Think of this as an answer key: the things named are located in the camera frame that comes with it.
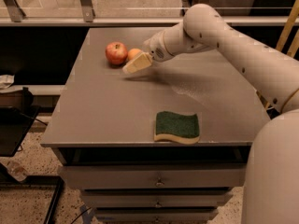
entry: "green and yellow sponge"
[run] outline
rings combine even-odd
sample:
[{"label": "green and yellow sponge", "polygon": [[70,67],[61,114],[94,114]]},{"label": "green and yellow sponge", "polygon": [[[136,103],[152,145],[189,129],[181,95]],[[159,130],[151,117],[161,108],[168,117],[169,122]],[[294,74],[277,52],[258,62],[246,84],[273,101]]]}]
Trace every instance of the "green and yellow sponge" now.
[{"label": "green and yellow sponge", "polygon": [[199,141],[199,133],[196,114],[185,116],[169,111],[157,114],[154,141],[170,140],[192,145]]}]

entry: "drawer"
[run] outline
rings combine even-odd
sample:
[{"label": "drawer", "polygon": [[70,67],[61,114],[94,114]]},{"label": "drawer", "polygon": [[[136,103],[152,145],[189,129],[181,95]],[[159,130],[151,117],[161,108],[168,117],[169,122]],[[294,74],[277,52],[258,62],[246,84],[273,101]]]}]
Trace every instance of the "drawer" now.
[{"label": "drawer", "polygon": [[82,191],[82,201],[90,207],[204,207],[225,205],[230,191],[222,190],[99,190]]},{"label": "drawer", "polygon": [[96,209],[95,217],[103,222],[116,221],[196,221],[205,223],[217,214],[216,209]]},{"label": "drawer", "polygon": [[243,186],[245,164],[64,166],[71,189],[178,189]]}]

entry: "black cable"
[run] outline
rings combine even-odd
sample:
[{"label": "black cable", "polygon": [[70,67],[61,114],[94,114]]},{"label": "black cable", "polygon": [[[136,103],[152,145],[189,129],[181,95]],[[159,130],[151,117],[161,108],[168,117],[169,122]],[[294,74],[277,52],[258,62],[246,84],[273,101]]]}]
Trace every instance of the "black cable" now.
[{"label": "black cable", "polygon": [[89,208],[87,208],[84,212],[81,212],[80,215],[77,216],[77,217],[71,222],[71,224],[75,223],[75,221],[77,221],[79,217],[81,217],[84,213],[86,213],[88,210],[91,210],[91,209],[92,209],[92,208],[89,207]]},{"label": "black cable", "polygon": [[44,124],[44,125],[48,126],[48,124],[47,124],[47,123],[43,122],[43,121],[42,121],[42,120],[40,120],[40,119],[37,119],[37,118],[32,118],[32,117],[30,117],[30,116],[27,116],[27,115],[25,115],[25,114],[24,114],[24,113],[22,113],[22,112],[20,112],[20,115],[22,115],[22,116],[24,116],[24,117],[26,117],[26,118],[28,118],[28,119],[33,119],[33,120],[36,120],[36,121],[38,121],[38,122],[41,122],[42,124]]}]

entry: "metal post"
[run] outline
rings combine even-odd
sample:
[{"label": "metal post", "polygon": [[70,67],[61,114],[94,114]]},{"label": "metal post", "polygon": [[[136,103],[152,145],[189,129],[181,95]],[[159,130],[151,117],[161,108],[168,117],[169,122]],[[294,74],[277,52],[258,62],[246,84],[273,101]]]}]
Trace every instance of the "metal post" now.
[{"label": "metal post", "polygon": [[7,6],[9,16],[12,21],[20,22],[26,16],[21,10],[17,0],[3,0]]},{"label": "metal post", "polygon": [[80,0],[82,6],[83,19],[86,22],[93,22],[95,17],[92,0]]}]

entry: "speckled floor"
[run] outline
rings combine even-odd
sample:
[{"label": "speckled floor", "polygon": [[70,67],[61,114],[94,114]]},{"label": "speckled floor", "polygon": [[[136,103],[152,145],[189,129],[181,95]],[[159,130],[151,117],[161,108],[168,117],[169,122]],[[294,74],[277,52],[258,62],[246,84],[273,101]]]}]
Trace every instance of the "speckled floor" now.
[{"label": "speckled floor", "polygon": [[[17,152],[13,158],[0,157],[0,162],[6,165],[9,160],[17,161],[28,171],[29,175],[57,175],[57,168],[61,164],[50,148],[40,146],[42,134],[29,132],[21,145],[23,150]],[[219,214],[208,224],[240,223],[243,188],[234,188],[232,192],[234,197],[226,205],[219,207]],[[53,188],[0,188],[0,223],[43,223],[52,193]],[[79,198],[79,192],[65,187],[55,213],[55,223],[72,223],[86,208]],[[84,216],[85,222],[80,217],[75,223],[100,223],[95,217],[90,217],[89,213],[90,211]]]}]

